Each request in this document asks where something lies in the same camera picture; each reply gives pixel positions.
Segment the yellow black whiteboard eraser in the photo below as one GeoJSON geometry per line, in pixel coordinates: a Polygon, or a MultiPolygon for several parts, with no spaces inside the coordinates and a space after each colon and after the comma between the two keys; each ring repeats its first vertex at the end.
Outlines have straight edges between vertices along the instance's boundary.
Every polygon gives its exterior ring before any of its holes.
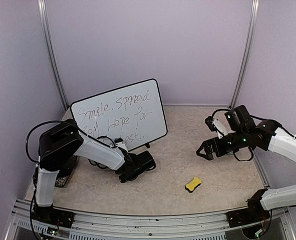
{"type": "Polygon", "coordinates": [[[185,189],[189,193],[193,193],[196,188],[198,188],[202,184],[202,180],[198,177],[194,177],[189,183],[185,185],[185,189]]]}

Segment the white whiteboard black frame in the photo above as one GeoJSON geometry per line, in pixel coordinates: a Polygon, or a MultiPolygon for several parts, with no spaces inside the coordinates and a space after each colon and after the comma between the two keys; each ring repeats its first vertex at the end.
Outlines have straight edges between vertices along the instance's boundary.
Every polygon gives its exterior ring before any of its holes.
{"type": "Polygon", "coordinates": [[[71,112],[89,136],[122,138],[130,151],[168,133],[159,85],[153,78],[75,101],[71,112]]]}

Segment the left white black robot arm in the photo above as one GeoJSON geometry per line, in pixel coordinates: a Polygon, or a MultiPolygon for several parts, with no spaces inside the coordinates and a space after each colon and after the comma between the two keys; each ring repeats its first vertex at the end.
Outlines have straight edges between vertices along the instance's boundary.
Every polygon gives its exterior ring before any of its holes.
{"type": "Polygon", "coordinates": [[[156,168],[150,152],[130,153],[120,137],[93,137],[71,118],[52,123],[54,127],[40,135],[38,160],[35,161],[34,200],[39,216],[46,222],[54,222],[58,217],[53,207],[55,183],[71,157],[86,158],[93,164],[113,170],[121,183],[133,181],[140,174],[156,168]]]}

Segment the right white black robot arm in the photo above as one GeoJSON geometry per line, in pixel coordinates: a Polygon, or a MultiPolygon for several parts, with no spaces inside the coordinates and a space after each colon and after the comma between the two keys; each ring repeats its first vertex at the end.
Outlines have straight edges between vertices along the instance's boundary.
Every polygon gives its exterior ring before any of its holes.
{"type": "Polygon", "coordinates": [[[296,134],[288,131],[280,122],[274,119],[251,115],[246,106],[239,105],[231,109],[222,109],[229,130],[215,117],[215,110],[205,119],[210,131],[217,133],[216,137],[205,140],[198,150],[197,156],[208,161],[227,154],[232,154],[237,161],[237,152],[248,149],[252,157],[258,157],[267,186],[257,190],[246,202],[247,206],[240,210],[227,212],[228,224],[231,228],[254,224],[272,217],[272,211],[280,208],[296,206],[296,184],[276,187],[268,176],[266,167],[274,167],[270,162],[274,159],[284,159],[296,165],[296,134]],[[259,149],[262,156],[254,151],[259,149]]]}

